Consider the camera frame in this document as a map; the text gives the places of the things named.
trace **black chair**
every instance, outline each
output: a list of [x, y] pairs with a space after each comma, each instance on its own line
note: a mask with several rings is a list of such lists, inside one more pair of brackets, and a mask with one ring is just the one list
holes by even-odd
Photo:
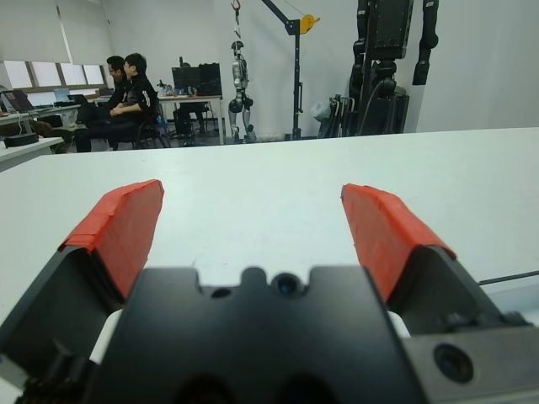
[[136, 133], [129, 134], [119, 141], [119, 143], [131, 143], [134, 150], [147, 149], [149, 141], [153, 142], [153, 148], [157, 149], [156, 140], [159, 140], [163, 149], [169, 149], [170, 142], [163, 138], [159, 131], [159, 123], [157, 122], [159, 106], [156, 104], [152, 116], [148, 116], [136, 129]]

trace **red tape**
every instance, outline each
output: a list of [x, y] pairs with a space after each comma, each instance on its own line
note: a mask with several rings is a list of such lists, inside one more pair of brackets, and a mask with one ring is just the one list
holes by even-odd
[[369, 270], [385, 300], [416, 247], [440, 246], [456, 258], [396, 195], [349, 183], [343, 187], [342, 200], [357, 258]]
[[153, 179], [108, 192], [61, 245], [97, 252], [126, 298], [144, 268], [163, 205], [163, 185]]

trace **plastic bag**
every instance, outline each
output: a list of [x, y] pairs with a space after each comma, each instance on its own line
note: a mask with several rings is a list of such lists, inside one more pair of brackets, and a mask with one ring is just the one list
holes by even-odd
[[331, 117], [331, 104], [329, 101], [317, 102], [311, 108], [311, 115], [318, 122], [328, 122]]

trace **robot leg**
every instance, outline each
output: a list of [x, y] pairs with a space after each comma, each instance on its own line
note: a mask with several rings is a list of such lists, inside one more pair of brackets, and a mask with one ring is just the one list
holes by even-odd
[[254, 101], [245, 96], [243, 99], [243, 124], [245, 125], [248, 143], [256, 143], [256, 133], [254, 132], [254, 126], [251, 125], [251, 107], [253, 104]]
[[247, 143], [256, 143], [256, 133], [254, 126], [251, 125], [251, 109], [243, 109], [243, 124], [245, 125], [245, 133], [247, 133]]
[[232, 130], [232, 139], [234, 143], [243, 143], [243, 139], [239, 138], [239, 127], [236, 125], [236, 115], [242, 112], [242, 107], [240, 105], [239, 110], [237, 110], [237, 102], [234, 99], [228, 105], [228, 119], [230, 120], [230, 127]]

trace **desk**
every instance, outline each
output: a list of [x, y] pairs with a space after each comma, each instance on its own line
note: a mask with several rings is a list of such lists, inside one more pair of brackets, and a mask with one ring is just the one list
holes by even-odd
[[0, 173], [12, 212], [0, 215], [0, 322], [103, 194], [151, 178], [165, 195], [147, 267], [195, 267], [203, 284], [239, 284], [252, 265], [303, 281], [313, 265], [357, 265], [345, 183], [399, 195], [476, 280], [536, 270], [538, 139], [470, 130], [37, 158]]
[[40, 141], [31, 145], [9, 147], [7, 149], [2, 141], [0, 142], [0, 172], [18, 166], [33, 158], [52, 154], [51, 146], [62, 142], [63, 139], [61, 137], [50, 137], [48, 139], [40, 139]]
[[224, 145], [225, 144], [225, 131], [222, 126], [222, 96], [221, 95], [208, 95], [208, 96], [201, 96], [201, 97], [190, 97], [187, 95], [177, 95], [177, 96], [170, 96], [170, 97], [159, 97], [159, 108], [161, 109], [161, 117], [163, 118], [163, 122], [166, 122], [166, 116], [163, 111], [163, 105], [166, 103], [173, 103], [173, 104], [190, 104], [190, 103], [208, 103], [210, 101], [217, 101], [218, 108], [217, 108], [217, 124], [219, 125], [219, 142]]
[[80, 105], [70, 105], [68, 107], [55, 107], [50, 109], [34, 109], [30, 112], [23, 112], [20, 114], [10, 114], [8, 116], [3, 116], [0, 118], [0, 126], [1, 125], [9, 125], [9, 124], [17, 124], [18, 122], [21, 123], [21, 125], [24, 126], [26, 133], [31, 133], [32, 129], [30, 128], [29, 122], [33, 120], [34, 118], [41, 118], [44, 116], [51, 116], [51, 115], [57, 115], [57, 114], [64, 114], [67, 111], [73, 111], [74, 109], [78, 109]]

